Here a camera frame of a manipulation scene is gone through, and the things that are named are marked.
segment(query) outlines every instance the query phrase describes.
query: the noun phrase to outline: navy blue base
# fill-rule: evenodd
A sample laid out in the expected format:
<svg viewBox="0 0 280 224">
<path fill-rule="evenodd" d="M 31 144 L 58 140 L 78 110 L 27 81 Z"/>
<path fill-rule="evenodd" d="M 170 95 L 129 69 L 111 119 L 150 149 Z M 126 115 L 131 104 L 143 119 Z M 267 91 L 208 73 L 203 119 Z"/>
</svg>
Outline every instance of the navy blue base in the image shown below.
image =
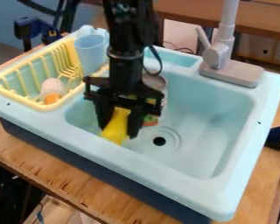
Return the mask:
<svg viewBox="0 0 280 224">
<path fill-rule="evenodd" d="M 98 165 L 84 157 L 81 157 L 70 150 L 47 141 L 43 137 L 37 136 L 12 122 L 3 119 L 2 117 L 0 117 L 0 122 L 3 125 L 3 128 L 9 134 L 24 140 L 28 144 L 32 144 L 40 148 L 42 151 L 45 151 L 56 158 L 62 159 L 66 163 L 89 173 L 101 181 L 120 189 L 121 191 L 143 201 L 146 204 L 151 205 L 152 207 L 155 207 L 166 214 L 169 214 L 183 223 L 208 224 L 211 222 L 211 220 L 203 214 L 197 213 L 192 209 L 183 206 L 172 199 L 168 199 L 164 195 L 154 192 L 129 178 L 125 178 L 124 176 L 101 165 Z"/>
</svg>

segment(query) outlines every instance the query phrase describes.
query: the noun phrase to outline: dish rack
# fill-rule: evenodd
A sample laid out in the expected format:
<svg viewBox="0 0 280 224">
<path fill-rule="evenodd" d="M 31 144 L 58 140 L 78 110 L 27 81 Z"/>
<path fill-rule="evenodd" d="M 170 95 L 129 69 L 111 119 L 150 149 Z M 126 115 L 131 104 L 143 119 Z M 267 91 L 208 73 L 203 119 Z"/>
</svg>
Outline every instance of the dish rack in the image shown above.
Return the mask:
<svg viewBox="0 0 280 224">
<path fill-rule="evenodd" d="M 53 104 L 45 105 L 39 94 L 42 83 L 48 78 L 60 79 L 66 95 Z M 83 69 L 74 49 L 74 38 L 65 38 L 1 72 L 0 94 L 30 108 L 49 111 L 77 95 L 84 88 L 82 79 Z"/>
</svg>

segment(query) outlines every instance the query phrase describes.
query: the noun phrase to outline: white faucet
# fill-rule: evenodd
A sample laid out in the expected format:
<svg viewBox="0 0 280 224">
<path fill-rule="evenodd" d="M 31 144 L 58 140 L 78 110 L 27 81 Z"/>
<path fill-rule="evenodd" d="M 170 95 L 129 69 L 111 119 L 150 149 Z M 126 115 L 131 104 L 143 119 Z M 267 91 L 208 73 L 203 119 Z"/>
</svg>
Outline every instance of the white faucet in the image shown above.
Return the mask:
<svg viewBox="0 0 280 224">
<path fill-rule="evenodd" d="M 224 1 L 219 30 L 212 45 L 202 28 L 199 26 L 196 29 L 200 41 L 206 48 L 202 55 L 204 62 L 199 72 L 210 78 L 255 88 L 262 79 L 263 69 L 230 59 L 235 42 L 235 19 L 238 7 L 239 0 Z"/>
</svg>

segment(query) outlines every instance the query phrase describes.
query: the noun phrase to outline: sink basin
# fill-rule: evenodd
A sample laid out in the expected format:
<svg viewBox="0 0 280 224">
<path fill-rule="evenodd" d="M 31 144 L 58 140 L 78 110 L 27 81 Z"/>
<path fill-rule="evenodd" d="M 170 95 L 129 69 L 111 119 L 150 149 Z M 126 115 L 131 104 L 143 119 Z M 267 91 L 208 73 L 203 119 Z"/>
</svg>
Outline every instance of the sink basin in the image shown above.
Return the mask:
<svg viewBox="0 0 280 224">
<path fill-rule="evenodd" d="M 280 102 L 280 75 L 256 88 L 198 74 L 201 57 L 157 49 L 168 80 L 159 125 L 118 146 L 99 137 L 80 90 L 52 111 L 0 94 L 0 116 L 217 221 L 233 218 Z M 145 64 L 158 69 L 147 52 Z"/>
</svg>

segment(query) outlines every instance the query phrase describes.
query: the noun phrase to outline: blue cup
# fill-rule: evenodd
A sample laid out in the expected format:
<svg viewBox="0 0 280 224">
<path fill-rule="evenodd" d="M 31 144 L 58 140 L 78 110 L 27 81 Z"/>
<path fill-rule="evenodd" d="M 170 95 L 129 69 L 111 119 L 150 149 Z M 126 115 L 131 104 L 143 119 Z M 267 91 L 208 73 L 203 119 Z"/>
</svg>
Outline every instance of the blue cup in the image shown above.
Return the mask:
<svg viewBox="0 0 280 224">
<path fill-rule="evenodd" d="M 74 41 L 84 76 L 96 72 L 106 62 L 106 40 L 102 35 L 87 35 Z"/>
</svg>

